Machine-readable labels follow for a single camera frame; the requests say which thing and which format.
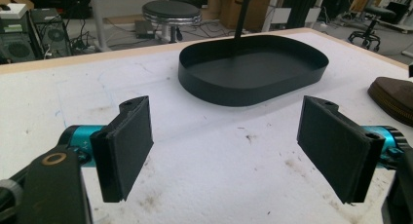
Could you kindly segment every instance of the black stool seat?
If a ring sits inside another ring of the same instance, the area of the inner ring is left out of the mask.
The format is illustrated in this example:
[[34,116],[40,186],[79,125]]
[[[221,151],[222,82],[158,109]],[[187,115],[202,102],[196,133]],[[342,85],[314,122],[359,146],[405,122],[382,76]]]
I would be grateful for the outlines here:
[[395,17],[395,12],[388,10],[386,8],[378,8],[374,6],[366,7],[364,9],[365,12],[376,15],[379,17],[384,17],[384,18],[394,18]]
[[366,13],[374,15],[374,19],[371,21],[370,25],[367,27],[365,31],[354,31],[348,39],[351,43],[353,43],[353,40],[355,38],[361,38],[363,40],[361,45],[367,50],[370,49],[372,42],[376,42],[376,46],[373,48],[373,51],[378,52],[380,50],[381,40],[380,37],[373,35],[374,26],[376,25],[380,17],[385,17],[387,19],[394,18],[395,12],[374,6],[366,7],[364,8],[364,11]]
[[145,19],[159,24],[183,25],[201,20],[201,10],[183,2],[158,0],[146,3],[142,7]]

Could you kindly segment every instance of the black tray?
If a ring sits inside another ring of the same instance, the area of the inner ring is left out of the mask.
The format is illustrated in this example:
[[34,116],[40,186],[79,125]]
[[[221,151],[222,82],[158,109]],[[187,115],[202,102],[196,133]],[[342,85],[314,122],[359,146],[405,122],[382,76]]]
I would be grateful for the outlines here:
[[248,106],[319,81],[327,64],[323,53],[304,43],[247,36],[186,47],[179,55],[178,78],[200,99]]

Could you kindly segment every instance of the floor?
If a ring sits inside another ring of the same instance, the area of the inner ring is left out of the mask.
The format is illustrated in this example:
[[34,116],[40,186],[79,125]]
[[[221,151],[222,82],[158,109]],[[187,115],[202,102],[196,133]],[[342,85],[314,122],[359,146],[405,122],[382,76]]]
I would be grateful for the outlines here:
[[[329,22],[317,22],[314,24],[313,29],[347,41],[347,38],[353,31],[364,30],[369,23],[370,20],[368,19],[337,18]],[[154,25],[154,29],[159,31],[161,30],[161,26]],[[133,23],[115,25],[108,21],[104,24],[104,31],[107,45],[113,51],[162,44],[159,40],[137,39],[134,33]],[[197,25],[183,26],[180,27],[180,31],[183,35],[183,41],[233,36],[235,33],[234,29],[223,27],[217,19],[205,20]],[[67,33],[69,38],[77,45],[75,49],[77,55],[96,53],[94,43],[96,43],[97,36],[93,19],[72,19],[67,25]],[[411,63],[413,57],[405,56],[402,52],[406,50],[409,51],[411,48],[410,51],[413,53],[413,31],[403,33],[399,29],[394,29],[384,23],[380,23],[376,25],[375,33],[382,38],[382,45],[378,52],[379,55],[389,57],[404,64]],[[359,45],[361,41],[355,40],[354,43]]]

